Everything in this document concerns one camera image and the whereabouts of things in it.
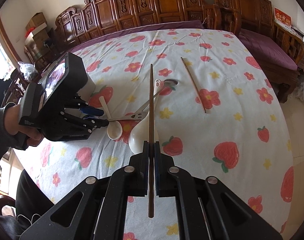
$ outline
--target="tile floor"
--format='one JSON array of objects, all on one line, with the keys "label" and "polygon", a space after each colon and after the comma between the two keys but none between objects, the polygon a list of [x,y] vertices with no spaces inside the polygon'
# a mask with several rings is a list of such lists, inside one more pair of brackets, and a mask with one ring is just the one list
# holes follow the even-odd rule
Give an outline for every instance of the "tile floor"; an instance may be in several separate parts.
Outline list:
[{"label": "tile floor", "polygon": [[282,234],[284,240],[289,240],[304,220],[304,103],[289,98],[281,108],[290,134],[294,165],[291,209]]}]

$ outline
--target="metal screw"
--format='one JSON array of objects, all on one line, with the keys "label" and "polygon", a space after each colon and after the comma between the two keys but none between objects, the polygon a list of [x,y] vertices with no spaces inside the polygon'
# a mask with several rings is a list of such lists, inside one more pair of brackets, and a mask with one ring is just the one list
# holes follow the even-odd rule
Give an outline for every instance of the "metal screw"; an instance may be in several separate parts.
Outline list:
[{"label": "metal screw", "polygon": [[93,183],[95,183],[95,181],[96,181],[96,178],[94,178],[94,177],[88,177],[88,178],[86,178],[86,180],[85,180],[85,182],[86,182],[87,184],[93,184]]},{"label": "metal screw", "polygon": [[179,170],[180,169],[178,167],[175,167],[175,166],[169,168],[169,172],[171,172],[171,173],[178,173]]},{"label": "metal screw", "polygon": [[133,167],[133,166],[126,166],[125,168],[124,168],[124,171],[125,172],[128,172],[128,173],[131,173],[131,172],[133,172],[135,170],[135,168]]},{"label": "metal screw", "polygon": [[216,177],[208,177],[208,183],[217,184],[218,179]]}]

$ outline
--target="purple cushion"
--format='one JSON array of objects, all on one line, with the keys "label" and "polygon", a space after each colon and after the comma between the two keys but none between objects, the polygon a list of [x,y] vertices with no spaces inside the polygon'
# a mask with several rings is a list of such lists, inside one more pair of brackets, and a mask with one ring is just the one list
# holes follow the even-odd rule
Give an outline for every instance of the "purple cushion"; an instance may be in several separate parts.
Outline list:
[{"label": "purple cushion", "polygon": [[269,37],[241,29],[239,40],[256,59],[297,70],[296,63]]}]

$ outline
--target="wooden chopstick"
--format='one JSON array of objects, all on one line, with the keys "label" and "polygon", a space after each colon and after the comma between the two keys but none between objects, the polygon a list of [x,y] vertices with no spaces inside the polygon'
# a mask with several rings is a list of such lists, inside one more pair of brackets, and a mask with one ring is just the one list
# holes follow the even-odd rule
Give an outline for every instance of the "wooden chopstick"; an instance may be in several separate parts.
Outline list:
[{"label": "wooden chopstick", "polygon": [[191,75],[191,73],[190,73],[190,71],[189,71],[187,65],[185,64],[184,59],[183,59],[182,57],[181,57],[181,59],[182,59],[182,62],[183,62],[183,64],[184,64],[185,68],[186,68],[187,71],[188,71],[188,74],[189,74],[189,76],[190,76],[190,78],[191,78],[191,81],[192,81],[192,83],[193,83],[193,85],[194,85],[196,94],[198,95],[198,97],[199,97],[199,99],[200,99],[200,103],[201,103],[201,105],[202,105],[202,107],[203,107],[203,109],[204,109],[204,112],[206,113],[205,107],[204,107],[204,105],[203,105],[203,103],[202,103],[202,100],[201,100],[201,96],[200,96],[199,90],[198,90],[197,87],[196,87],[196,84],[195,84],[195,82],[194,82],[194,80],[193,80],[193,77],[192,77],[192,75]]},{"label": "wooden chopstick", "polygon": [[149,192],[148,216],[154,217],[154,78],[153,64],[150,66],[150,115],[149,115]]}]

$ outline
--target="white ceramic spoon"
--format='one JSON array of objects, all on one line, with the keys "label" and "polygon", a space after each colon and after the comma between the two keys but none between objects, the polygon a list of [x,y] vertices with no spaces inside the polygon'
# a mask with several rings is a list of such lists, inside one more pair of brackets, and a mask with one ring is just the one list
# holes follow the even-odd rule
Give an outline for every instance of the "white ceramic spoon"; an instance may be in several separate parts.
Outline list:
[{"label": "white ceramic spoon", "polygon": [[[107,118],[111,119],[111,114],[109,112],[109,109],[107,107],[104,97],[103,96],[100,97],[99,100],[102,104],[104,112],[107,115]],[[122,132],[123,132],[122,126],[118,121],[109,122],[109,125],[107,126],[107,135],[108,135],[108,137],[110,137],[110,139],[117,140],[118,138],[121,137]]]},{"label": "white ceramic spoon", "polygon": [[[160,90],[161,81],[159,79],[154,82],[154,95]],[[154,109],[157,103],[159,95],[154,98]],[[144,141],[149,140],[149,116],[150,112],[148,112],[147,116],[139,122],[131,131],[130,136],[128,138],[128,145],[130,146],[131,151],[134,154],[141,153],[143,151],[143,143]],[[155,128],[154,123],[154,141],[159,140],[159,135],[157,134],[157,130]]]}]

